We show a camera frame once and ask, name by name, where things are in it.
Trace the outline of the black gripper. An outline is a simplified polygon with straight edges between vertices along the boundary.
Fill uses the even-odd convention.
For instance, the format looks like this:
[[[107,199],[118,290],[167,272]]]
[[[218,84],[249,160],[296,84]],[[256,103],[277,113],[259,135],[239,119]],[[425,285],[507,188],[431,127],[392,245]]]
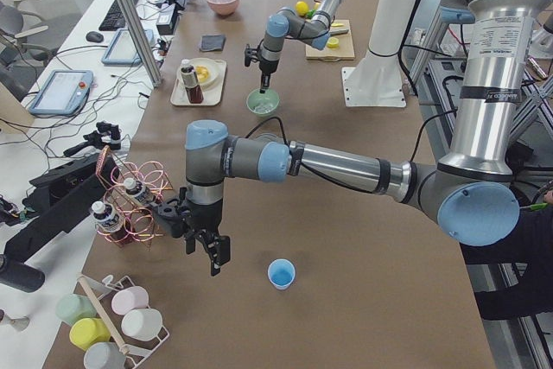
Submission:
[[[259,69],[262,72],[259,91],[260,93],[265,93],[265,78],[269,78],[277,70],[279,52],[267,48],[261,42],[255,48],[252,48],[249,44],[247,44],[244,55],[246,67],[249,67],[252,62],[257,62],[259,64]]]
[[[190,255],[196,250],[196,239],[203,238],[203,247],[211,263],[211,276],[220,273],[221,267],[231,259],[231,239],[219,235],[222,220],[223,200],[202,205],[188,198],[186,188],[179,189],[178,195],[156,206],[156,222],[173,238],[185,239],[185,252]]]

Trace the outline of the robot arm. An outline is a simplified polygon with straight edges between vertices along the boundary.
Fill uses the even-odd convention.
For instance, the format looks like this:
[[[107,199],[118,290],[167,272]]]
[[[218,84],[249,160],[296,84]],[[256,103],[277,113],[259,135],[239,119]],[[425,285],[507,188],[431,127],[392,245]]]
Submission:
[[[202,245],[218,274],[231,257],[219,233],[225,178],[281,182],[313,174],[361,193],[386,194],[415,207],[464,245],[505,238],[519,217],[505,163],[531,32],[552,0],[442,0],[444,22],[473,25],[452,143],[435,166],[358,156],[284,137],[237,137],[215,120],[187,128],[186,180],[179,195],[158,205],[156,221],[187,252]]]
[[[259,63],[261,92],[270,87],[270,76],[277,70],[287,37],[318,50],[327,45],[331,23],[342,1],[321,0],[310,20],[303,19],[293,9],[285,7],[268,18],[263,40],[257,48],[245,49],[245,65],[249,66],[253,61]]]

